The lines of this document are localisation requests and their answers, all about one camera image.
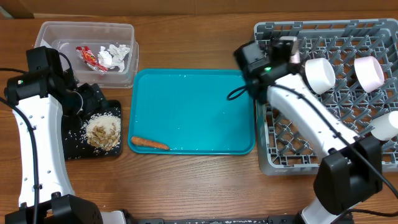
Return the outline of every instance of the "clear plastic bin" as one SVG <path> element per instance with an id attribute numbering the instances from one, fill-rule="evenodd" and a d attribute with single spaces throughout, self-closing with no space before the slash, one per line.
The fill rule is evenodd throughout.
<path id="1" fill-rule="evenodd" d="M 130 52 L 124 58 L 124 71 L 119 68 L 108 72 L 93 71 L 79 57 L 76 47 L 87 46 L 94 53 L 100 47 L 110 44 L 119 47 L 126 44 Z M 35 47 L 46 46 L 64 53 L 70 60 L 73 72 L 80 83 L 97 83 L 101 88 L 131 88 L 138 68 L 138 44 L 134 38 L 134 28 L 130 24 L 104 22 L 44 22 Z M 62 67 L 68 68 L 67 61 L 61 57 Z"/>

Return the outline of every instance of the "gray dish rack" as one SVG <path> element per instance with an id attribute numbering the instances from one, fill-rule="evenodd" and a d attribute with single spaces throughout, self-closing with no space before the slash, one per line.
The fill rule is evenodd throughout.
<path id="1" fill-rule="evenodd" d="M 367 134 L 373 129 L 372 119 L 398 110 L 397 20 L 260 22 L 254 27 L 260 45 L 286 35 L 300 40 L 301 60 L 323 57 L 332 64 L 336 85 L 316 97 L 347 127 Z M 366 93 L 355 77 L 354 59 L 370 55 L 379 60 L 386 80 Z M 271 106 L 256 104 L 260 170 L 267 175 L 316 174 L 317 155 L 294 124 Z M 382 150 L 383 171 L 398 171 L 398 137 Z"/>

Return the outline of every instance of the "red candy wrapper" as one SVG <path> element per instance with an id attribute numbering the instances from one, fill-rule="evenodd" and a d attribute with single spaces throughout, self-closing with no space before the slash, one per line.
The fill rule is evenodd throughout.
<path id="1" fill-rule="evenodd" d="M 87 66 L 89 66 L 92 70 L 101 71 L 101 72 L 108 71 L 108 68 L 100 65 L 97 62 L 97 59 L 95 58 L 94 54 L 87 46 L 76 47 L 76 50 L 80 53 L 79 57 L 83 59 L 83 61 L 87 64 Z"/>

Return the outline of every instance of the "orange carrot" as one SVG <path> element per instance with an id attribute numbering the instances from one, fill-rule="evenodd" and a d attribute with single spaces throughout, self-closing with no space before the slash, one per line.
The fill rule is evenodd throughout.
<path id="1" fill-rule="evenodd" d="M 153 147 L 156 149 L 164 149 L 164 150 L 170 150 L 170 148 L 168 146 L 166 146 L 165 144 L 159 143 L 159 142 L 155 142 L 155 141 L 151 141 L 148 139 L 143 139 L 137 136 L 133 136 L 131 138 L 131 142 L 133 144 L 135 144 L 136 146 L 144 146 L 144 147 Z"/>

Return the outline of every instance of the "teal tray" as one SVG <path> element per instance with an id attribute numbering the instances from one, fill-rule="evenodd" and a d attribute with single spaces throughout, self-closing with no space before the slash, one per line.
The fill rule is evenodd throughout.
<path id="1" fill-rule="evenodd" d="M 239 70 L 145 69 L 136 75 L 128 144 L 138 153 L 243 155 L 255 143 L 254 104 Z M 165 151 L 135 146 L 133 136 L 168 145 Z"/>

